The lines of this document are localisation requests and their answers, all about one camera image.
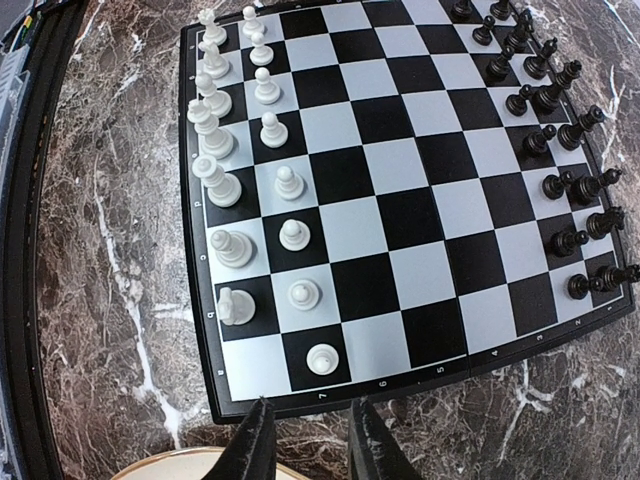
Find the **white chess king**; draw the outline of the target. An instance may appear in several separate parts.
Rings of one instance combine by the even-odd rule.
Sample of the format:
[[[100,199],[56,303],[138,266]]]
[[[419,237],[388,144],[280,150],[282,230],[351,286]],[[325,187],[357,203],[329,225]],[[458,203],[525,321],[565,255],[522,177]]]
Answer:
[[[188,103],[187,119],[194,125],[199,138],[199,147],[202,154],[224,159],[233,150],[233,136],[221,129],[218,117],[212,113],[209,106],[203,100],[193,99]]]

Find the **white chess knight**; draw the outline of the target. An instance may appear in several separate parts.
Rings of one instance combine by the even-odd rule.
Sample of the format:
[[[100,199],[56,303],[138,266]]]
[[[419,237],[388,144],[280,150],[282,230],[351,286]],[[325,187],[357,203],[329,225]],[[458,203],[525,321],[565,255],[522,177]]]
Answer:
[[[256,304],[250,293],[224,287],[220,290],[217,303],[218,318],[227,326],[239,326],[252,320]]]
[[[219,79],[225,76],[230,68],[230,64],[219,51],[219,47],[215,42],[201,41],[198,48],[203,52],[203,70],[213,79]]]

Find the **white chess rook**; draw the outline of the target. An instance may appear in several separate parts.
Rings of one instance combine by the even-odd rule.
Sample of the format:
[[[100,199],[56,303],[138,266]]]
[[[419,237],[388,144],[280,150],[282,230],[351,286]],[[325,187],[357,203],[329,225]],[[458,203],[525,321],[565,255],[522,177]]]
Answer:
[[[198,20],[205,27],[203,34],[205,43],[220,46],[227,40],[226,30],[216,23],[216,12],[213,8],[200,10]]]

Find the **black grey chessboard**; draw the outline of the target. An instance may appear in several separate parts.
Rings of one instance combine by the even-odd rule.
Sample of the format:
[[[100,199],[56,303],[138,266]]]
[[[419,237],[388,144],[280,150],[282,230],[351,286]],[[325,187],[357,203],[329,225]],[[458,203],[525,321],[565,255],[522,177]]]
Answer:
[[[256,100],[242,11],[218,17],[234,139],[217,160],[242,186],[214,205],[192,172],[202,154],[187,119],[205,27],[180,33],[179,152],[190,294],[213,420],[240,421],[258,398],[280,417],[438,387],[553,348],[634,308],[639,269],[620,240],[624,211],[587,137],[605,118],[568,92],[588,71],[508,1],[315,1],[256,9],[280,98]],[[288,129],[260,140],[273,112]],[[304,193],[285,201],[279,167]],[[279,231],[311,240],[286,250]],[[253,256],[222,265],[210,239],[246,234]],[[314,281],[315,308],[288,299]],[[251,294],[239,326],[218,318],[220,290]],[[316,344],[337,369],[307,367]]]

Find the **white chess pawn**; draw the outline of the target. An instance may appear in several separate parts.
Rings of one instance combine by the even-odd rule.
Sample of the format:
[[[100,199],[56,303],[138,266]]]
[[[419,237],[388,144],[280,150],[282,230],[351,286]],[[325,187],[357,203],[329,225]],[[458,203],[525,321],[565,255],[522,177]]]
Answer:
[[[249,54],[250,61],[258,67],[270,64],[274,59],[274,52],[266,44],[264,34],[262,32],[254,32],[251,36],[251,42],[253,49]]]
[[[242,10],[244,25],[242,26],[242,33],[248,39],[251,39],[255,33],[263,34],[265,26],[258,19],[256,10],[253,6],[249,5]]]
[[[306,355],[307,367],[312,373],[319,376],[332,374],[337,369],[339,362],[338,351],[325,343],[312,346]]]
[[[279,231],[279,241],[289,251],[303,250],[310,240],[309,227],[304,222],[296,219],[287,219]]]
[[[288,139],[288,129],[273,112],[266,112],[261,117],[261,142],[272,149],[283,146]]]
[[[295,281],[288,290],[288,299],[298,310],[308,311],[316,307],[321,297],[318,285],[309,279]]]
[[[277,169],[274,188],[283,200],[294,201],[304,193],[305,184],[293,168],[282,166]]]

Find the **white chess piece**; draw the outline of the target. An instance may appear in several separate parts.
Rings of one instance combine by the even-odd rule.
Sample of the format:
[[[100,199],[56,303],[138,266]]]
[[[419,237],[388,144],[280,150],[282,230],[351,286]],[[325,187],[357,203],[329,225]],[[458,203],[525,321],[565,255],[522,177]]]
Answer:
[[[198,156],[193,162],[192,172],[206,187],[207,196],[214,205],[228,208],[240,199],[242,186],[239,179],[226,173],[215,157]]]

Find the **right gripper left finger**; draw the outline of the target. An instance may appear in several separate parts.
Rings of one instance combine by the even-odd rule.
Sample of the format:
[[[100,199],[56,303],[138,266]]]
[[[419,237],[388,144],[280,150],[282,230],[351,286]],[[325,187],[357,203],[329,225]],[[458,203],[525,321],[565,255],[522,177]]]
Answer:
[[[259,398],[204,478],[275,479],[276,466],[275,413],[269,401]]]

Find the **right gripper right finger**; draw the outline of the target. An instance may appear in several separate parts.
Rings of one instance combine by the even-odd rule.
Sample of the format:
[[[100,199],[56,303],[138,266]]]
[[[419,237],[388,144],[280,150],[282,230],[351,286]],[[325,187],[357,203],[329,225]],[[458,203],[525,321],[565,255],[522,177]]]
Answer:
[[[421,479],[366,397],[348,414],[349,479]]]

